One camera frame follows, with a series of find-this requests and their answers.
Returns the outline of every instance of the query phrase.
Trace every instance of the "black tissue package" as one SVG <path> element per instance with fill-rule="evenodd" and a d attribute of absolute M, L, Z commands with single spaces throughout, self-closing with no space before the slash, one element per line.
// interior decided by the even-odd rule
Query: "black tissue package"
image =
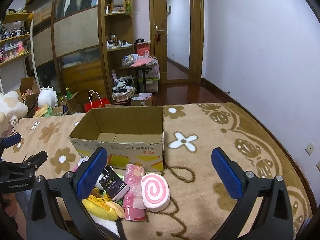
<path fill-rule="evenodd" d="M 120 200 L 130 189 L 113 171 L 111 166 L 104 167 L 102 174 L 104 176 L 99 180 L 99 183 L 113 201 Z"/>

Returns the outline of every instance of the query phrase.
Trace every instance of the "white wall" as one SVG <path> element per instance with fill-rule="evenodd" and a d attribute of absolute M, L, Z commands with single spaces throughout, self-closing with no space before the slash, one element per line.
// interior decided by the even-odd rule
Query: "white wall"
<path fill-rule="evenodd" d="M 9 9 L 17 10 L 19 7 L 24 7 L 26 0 L 13 0 Z M 12 25 L 6 25 L 9 29 L 12 28 Z M 10 92 L 12 90 L 18 89 L 20 87 L 21 78 L 26 77 L 26 73 L 23 65 L 24 59 L 17 60 L 12 62 L 9 65 L 0 69 L 0 78 L 4 93 Z"/>
<path fill-rule="evenodd" d="M 167 0 L 167 57 L 189 68 L 190 0 Z"/>
<path fill-rule="evenodd" d="M 150 40 L 149 0 L 133 0 L 134 40 Z"/>
<path fill-rule="evenodd" d="M 320 204 L 320 23 L 305 0 L 205 0 L 203 77 L 255 115 Z M 308 143 L 315 144 L 311 156 Z"/>

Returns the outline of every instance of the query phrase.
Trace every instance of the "green soda bottle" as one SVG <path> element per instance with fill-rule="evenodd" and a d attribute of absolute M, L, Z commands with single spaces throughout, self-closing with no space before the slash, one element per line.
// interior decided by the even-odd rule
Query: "green soda bottle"
<path fill-rule="evenodd" d="M 67 90 L 67 98 L 69 99 L 69 98 L 71 98 L 72 94 L 70 93 L 70 91 L 69 91 L 69 88 L 68 88 L 68 87 L 66 88 L 66 90 Z"/>

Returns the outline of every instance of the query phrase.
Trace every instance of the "electrical outlet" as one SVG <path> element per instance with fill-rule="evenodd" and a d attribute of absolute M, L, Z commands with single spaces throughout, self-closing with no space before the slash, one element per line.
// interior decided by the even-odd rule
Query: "electrical outlet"
<path fill-rule="evenodd" d="M 317 163 L 317 168 L 318 168 L 318 170 L 320 171 L 320 161 Z"/>
<path fill-rule="evenodd" d="M 315 150 L 315 146 L 313 145 L 312 142 L 310 142 L 308 144 L 308 146 L 306 147 L 306 152 L 311 155 L 313 153 L 313 151 Z"/>

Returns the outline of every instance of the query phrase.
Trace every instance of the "door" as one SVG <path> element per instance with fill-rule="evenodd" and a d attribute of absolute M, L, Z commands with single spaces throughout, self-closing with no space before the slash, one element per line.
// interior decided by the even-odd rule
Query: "door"
<path fill-rule="evenodd" d="M 203 57 L 203 0 L 151 0 L 150 36 L 160 83 L 199 82 Z"/>

